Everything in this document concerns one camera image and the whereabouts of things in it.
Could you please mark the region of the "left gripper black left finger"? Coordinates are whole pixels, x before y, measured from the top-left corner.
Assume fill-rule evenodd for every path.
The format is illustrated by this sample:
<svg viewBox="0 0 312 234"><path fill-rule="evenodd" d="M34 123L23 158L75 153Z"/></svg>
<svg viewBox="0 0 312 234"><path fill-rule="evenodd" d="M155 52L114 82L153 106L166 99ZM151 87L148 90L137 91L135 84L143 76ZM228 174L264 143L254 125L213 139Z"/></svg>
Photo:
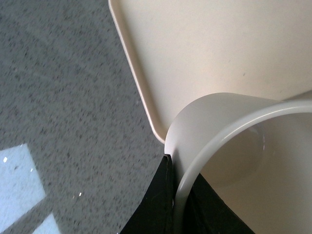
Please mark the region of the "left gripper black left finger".
<svg viewBox="0 0 312 234"><path fill-rule="evenodd" d="M170 155L164 155L141 201L122 234L173 232L174 172Z"/></svg>

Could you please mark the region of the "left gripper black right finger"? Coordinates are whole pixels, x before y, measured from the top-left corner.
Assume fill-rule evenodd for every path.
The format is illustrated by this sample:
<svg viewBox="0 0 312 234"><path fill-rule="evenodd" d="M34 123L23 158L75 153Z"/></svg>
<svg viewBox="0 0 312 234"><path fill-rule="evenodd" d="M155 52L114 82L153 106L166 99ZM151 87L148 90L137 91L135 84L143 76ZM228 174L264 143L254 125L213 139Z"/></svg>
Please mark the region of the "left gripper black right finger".
<svg viewBox="0 0 312 234"><path fill-rule="evenodd" d="M190 233L252 234L253 231L223 202L202 175L190 192Z"/></svg>

